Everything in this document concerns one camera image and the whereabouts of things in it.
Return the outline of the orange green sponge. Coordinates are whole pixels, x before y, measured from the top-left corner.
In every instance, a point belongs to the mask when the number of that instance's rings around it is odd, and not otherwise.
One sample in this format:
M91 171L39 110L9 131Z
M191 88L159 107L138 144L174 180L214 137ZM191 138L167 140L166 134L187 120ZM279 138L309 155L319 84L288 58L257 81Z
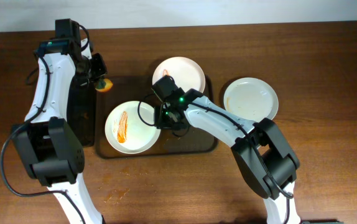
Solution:
M107 92L109 91L113 86L113 83L111 80L107 79L107 78L103 78L103 79L99 79L96 83L95 83L95 90L98 92Z

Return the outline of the white plate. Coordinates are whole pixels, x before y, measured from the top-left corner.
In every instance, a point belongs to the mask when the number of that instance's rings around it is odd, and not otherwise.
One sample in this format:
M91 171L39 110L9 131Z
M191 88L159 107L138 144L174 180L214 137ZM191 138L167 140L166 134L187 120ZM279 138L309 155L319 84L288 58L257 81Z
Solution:
M183 91L189 89L204 92L206 77L201 67L192 59L186 57L171 57L161 62L152 76L152 84L155 84L163 76L170 76L175 84Z
M226 111L244 119L260 122L274 119L279 100L274 89L257 78L239 78L228 85L223 95Z
M109 144L123 154L139 154L150 149L161 130L154 122L154 108L147 103L127 101L115 107L106 118L104 132Z

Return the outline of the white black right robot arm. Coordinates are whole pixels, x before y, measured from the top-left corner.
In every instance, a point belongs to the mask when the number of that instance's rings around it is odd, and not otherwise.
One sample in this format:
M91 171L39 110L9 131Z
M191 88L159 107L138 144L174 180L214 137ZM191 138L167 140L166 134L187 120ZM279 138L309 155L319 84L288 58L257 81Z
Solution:
M196 90L152 90L162 102L155 118L159 129L187 122L219 139L230 147L247 185L263 199L267 222L301 222L294 200L300 161L275 122L235 116Z

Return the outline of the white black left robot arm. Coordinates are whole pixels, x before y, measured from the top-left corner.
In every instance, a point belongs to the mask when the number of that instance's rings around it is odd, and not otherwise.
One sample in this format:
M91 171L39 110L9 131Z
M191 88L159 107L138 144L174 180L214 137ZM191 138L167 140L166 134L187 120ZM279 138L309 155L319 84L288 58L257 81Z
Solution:
M106 67L89 39L55 39L35 51L38 80L23 124L8 140L27 175L54 195L70 223L104 223L85 185L84 147L95 137L96 85Z

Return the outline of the black rectangular sponge tray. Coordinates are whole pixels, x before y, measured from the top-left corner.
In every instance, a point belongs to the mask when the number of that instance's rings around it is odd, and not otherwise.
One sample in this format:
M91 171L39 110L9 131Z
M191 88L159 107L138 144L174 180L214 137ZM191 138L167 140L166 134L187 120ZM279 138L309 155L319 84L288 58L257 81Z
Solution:
M68 92L67 122L83 147L95 143L96 90L93 84L73 78Z

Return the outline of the dark brown serving tray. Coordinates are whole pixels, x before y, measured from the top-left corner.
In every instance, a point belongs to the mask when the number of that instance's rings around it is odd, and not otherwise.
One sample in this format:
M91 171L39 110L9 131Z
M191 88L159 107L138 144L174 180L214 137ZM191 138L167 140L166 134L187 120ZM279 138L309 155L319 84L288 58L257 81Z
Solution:
M115 76L110 80L112 89L96 97L95 152L103 159L145 156L168 156L211 152L218 145L217 138L207 132L190 127L188 130L162 130L156 143L139 154L124 154L108 142L104 127L112 110L126 101L143 100L152 93L152 79L145 76Z

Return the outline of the white plate back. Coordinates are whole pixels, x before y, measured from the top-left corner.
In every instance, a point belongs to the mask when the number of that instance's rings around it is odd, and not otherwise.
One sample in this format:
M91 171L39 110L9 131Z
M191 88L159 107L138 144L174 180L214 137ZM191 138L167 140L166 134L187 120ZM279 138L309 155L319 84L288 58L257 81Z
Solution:
M152 84L155 84L163 76L170 76L175 84L183 91L189 89L204 92L206 77L201 67L192 59L186 57L171 57L161 62L152 76Z

